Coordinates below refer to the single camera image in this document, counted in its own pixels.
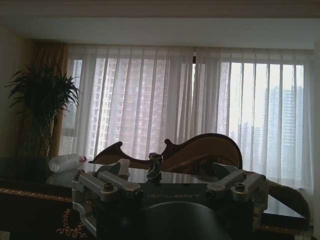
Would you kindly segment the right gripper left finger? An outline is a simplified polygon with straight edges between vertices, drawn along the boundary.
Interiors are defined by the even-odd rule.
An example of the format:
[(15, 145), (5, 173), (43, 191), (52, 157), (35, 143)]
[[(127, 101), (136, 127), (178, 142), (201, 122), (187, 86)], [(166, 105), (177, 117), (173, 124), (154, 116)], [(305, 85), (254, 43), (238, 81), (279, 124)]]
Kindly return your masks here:
[(143, 198), (143, 190), (138, 183), (128, 182), (110, 171), (78, 170), (72, 180), (73, 200), (129, 200)]

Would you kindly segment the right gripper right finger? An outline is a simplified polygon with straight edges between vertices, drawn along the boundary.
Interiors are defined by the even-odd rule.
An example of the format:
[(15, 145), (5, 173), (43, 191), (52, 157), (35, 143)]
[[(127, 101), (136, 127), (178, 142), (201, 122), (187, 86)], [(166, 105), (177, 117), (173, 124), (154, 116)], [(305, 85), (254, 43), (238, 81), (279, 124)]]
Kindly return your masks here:
[(216, 162), (213, 163), (213, 171), (218, 181), (209, 183), (206, 190), (213, 199), (222, 199), (227, 193), (234, 201), (268, 199), (268, 182), (264, 175)]

